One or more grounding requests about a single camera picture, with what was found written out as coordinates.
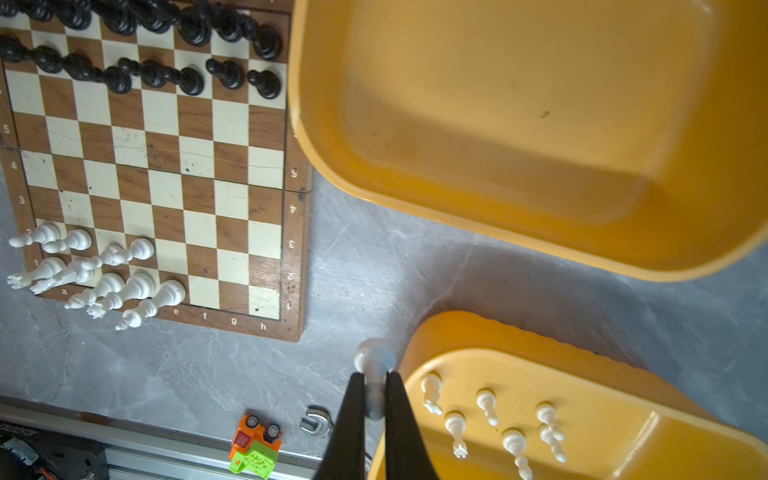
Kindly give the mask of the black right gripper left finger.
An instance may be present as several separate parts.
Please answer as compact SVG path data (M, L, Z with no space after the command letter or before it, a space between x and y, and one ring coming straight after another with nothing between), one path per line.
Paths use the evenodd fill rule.
M314 480L365 478L365 414L364 376L353 373Z

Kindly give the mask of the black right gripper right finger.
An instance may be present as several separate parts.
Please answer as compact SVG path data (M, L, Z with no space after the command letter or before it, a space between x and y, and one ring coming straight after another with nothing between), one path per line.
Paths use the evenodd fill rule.
M385 382L386 479L434 479L437 475L422 439L401 375Z

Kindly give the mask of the white pawn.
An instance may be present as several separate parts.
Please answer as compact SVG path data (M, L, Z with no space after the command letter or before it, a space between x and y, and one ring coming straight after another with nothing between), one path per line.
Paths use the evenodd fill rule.
M364 376L366 416L379 421L384 417L386 377L396 365L394 351L384 339L365 340L357 348L354 365Z

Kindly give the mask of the black pawn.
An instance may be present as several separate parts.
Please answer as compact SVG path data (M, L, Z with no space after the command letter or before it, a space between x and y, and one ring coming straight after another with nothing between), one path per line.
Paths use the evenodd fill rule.
M274 99L281 93L281 80L278 75L272 71L249 70L246 78L248 83L254 86L258 94L264 99Z

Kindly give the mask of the wooden chess board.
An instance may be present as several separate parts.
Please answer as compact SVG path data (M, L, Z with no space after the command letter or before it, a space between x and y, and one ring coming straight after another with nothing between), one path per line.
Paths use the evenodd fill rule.
M118 330L299 340L312 168L288 115L292 10L3 2L1 251L23 263L2 283Z

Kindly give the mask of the silver wrench on table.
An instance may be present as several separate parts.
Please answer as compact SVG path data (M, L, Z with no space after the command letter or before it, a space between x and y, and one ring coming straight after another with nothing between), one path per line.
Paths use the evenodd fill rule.
M316 438L328 436L333 431L330 412L319 405L310 405L301 417L299 428L306 435Z

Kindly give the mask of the green orange small cube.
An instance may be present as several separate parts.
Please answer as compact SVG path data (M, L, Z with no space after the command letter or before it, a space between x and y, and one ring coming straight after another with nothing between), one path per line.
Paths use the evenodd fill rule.
M265 426L255 414L244 414L232 440L229 470L235 474L249 471L269 479L277 465L281 435L277 424Z

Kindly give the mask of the yellow tray near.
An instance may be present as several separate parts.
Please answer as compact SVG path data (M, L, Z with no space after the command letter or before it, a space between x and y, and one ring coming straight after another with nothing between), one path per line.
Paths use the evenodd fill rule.
M767 446L661 377L465 312L399 366L442 479L763 479Z

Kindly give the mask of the yellow tray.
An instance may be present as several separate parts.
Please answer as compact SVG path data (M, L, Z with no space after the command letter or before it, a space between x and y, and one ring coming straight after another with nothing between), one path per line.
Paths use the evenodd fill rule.
M399 366L442 479L763 479L767 446L661 377L465 312Z
M357 198L653 282L767 240L763 1L298 1L288 73Z

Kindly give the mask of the yellow tray far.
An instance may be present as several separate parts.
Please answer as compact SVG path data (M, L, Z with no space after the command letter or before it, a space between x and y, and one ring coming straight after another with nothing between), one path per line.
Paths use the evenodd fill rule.
M653 282L767 240L763 1L298 1L288 73L357 198Z

